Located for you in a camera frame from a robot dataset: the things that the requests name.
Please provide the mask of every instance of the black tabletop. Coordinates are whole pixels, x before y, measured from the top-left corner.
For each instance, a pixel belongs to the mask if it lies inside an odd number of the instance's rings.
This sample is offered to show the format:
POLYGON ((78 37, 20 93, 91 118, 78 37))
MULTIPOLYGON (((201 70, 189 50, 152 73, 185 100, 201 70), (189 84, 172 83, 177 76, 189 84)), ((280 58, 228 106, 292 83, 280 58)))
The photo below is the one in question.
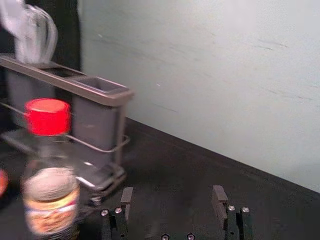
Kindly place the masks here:
MULTIPOLYGON (((123 187, 134 187, 129 217, 131 240, 159 240, 163 233, 183 240, 190 232, 199 240, 222 240, 211 205, 213 185, 224 187, 235 206, 250 208, 254 239, 318 239, 320 194, 273 175, 128 120, 131 142, 124 148, 123 187)), ((0 167, 10 185, 0 203, 0 239, 28 239, 19 179, 26 156, 0 143, 0 167)), ((121 187, 103 204, 119 203, 121 187)), ((101 218, 92 214, 80 239, 98 239, 101 218)))

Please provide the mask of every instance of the bottle label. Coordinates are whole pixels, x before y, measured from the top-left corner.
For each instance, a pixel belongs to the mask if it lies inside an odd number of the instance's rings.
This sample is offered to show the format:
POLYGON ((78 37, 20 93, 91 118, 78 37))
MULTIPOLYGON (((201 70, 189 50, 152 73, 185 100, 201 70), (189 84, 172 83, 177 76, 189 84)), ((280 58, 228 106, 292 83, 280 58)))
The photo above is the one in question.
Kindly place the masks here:
POLYGON ((25 198, 25 219, 31 232, 38 236, 52 235, 69 229, 77 217, 79 194, 76 188, 67 196, 50 202, 25 198))

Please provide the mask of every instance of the bottle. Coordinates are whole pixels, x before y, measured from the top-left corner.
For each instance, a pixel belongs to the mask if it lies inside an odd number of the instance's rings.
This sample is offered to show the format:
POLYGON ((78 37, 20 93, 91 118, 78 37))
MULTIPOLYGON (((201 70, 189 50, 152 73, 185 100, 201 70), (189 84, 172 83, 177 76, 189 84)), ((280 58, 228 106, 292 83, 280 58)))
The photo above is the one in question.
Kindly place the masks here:
POLYGON ((34 239, 74 239, 80 187, 65 151, 70 107, 61 100, 40 98, 25 108, 37 148, 21 181, 25 221, 34 239))

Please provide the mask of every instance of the wall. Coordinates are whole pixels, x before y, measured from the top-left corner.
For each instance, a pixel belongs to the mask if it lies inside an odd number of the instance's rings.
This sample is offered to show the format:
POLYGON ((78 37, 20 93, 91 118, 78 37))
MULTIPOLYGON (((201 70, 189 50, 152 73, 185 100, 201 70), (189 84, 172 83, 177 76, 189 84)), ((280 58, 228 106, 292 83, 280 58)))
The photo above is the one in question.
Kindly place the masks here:
POLYGON ((320 192, 320 1, 83 1, 84 71, 128 116, 320 192))

